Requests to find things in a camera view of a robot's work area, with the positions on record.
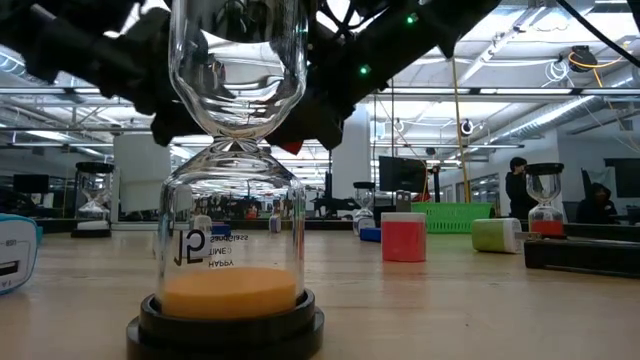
green plastic crate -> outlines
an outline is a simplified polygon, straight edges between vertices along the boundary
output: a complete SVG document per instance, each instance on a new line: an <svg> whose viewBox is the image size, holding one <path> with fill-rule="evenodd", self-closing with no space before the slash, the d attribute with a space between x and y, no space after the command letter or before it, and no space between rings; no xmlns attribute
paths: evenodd
<svg viewBox="0 0 640 360"><path fill-rule="evenodd" d="M412 212L427 214L430 234L471 234L471 223L488 219L491 203L412 203Z"/></svg>

blue object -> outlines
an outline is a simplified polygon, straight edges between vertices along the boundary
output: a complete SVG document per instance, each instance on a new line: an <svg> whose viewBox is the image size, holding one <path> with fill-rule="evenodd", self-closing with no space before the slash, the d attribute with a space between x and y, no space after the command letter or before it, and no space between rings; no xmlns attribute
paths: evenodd
<svg viewBox="0 0 640 360"><path fill-rule="evenodd" d="M211 234L231 236L231 226L227 224L215 224L211 227Z"/></svg>
<svg viewBox="0 0 640 360"><path fill-rule="evenodd" d="M42 228L35 221L0 214L0 295L29 281L41 242Z"/></svg>
<svg viewBox="0 0 640 360"><path fill-rule="evenodd" d="M370 242L381 242L382 231L379 228L365 228L360 230L360 240Z"/></svg>

man in dark clothing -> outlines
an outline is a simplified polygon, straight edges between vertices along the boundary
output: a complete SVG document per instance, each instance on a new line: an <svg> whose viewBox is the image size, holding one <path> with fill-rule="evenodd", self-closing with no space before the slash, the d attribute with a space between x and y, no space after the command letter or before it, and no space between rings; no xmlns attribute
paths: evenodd
<svg viewBox="0 0 640 360"><path fill-rule="evenodd" d="M611 200L611 190L600 183L591 184L591 191L580 201L576 221L581 224L615 224L611 215L616 215L616 207Z"/></svg>
<svg viewBox="0 0 640 360"><path fill-rule="evenodd" d="M511 200L511 214L509 216L524 220L529 217L529 211L538 205L538 202L527 193L525 165L527 165L527 160L521 157L511 159L509 163L511 172L507 174L506 178L507 195Z"/></svg>

table surface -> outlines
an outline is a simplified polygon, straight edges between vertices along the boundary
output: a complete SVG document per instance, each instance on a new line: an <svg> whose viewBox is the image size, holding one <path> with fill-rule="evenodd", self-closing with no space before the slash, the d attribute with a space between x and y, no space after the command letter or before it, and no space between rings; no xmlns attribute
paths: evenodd
<svg viewBox="0 0 640 360"><path fill-rule="evenodd" d="M0 297L0 358L125 359L125 326L154 291L153 234L46 236L35 274ZM383 263L350 232L306 234L306 285L326 314L315 359L638 359L640 282L527 270L467 236L428 261Z"/></svg>

white column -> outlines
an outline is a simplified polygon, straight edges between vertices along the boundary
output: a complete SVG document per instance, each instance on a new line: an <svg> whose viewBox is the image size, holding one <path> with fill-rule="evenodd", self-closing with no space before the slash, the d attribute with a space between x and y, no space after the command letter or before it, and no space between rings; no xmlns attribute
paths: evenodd
<svg viewBox="0 0 640 360"><path fill-rule="evenodd" d="M157 145L149 134L124 134L114 138L113 149L122 211L158 209L160 187L171 174L169 148Z"/></svg>
<svg viewBox="0 0 640 360"><path fill-rule="evenodd" d="M333 197L346 199L354 196L353 183L371 181L371 146L369 114L364 105L344 123L342 143L333 150Z"/></svg>

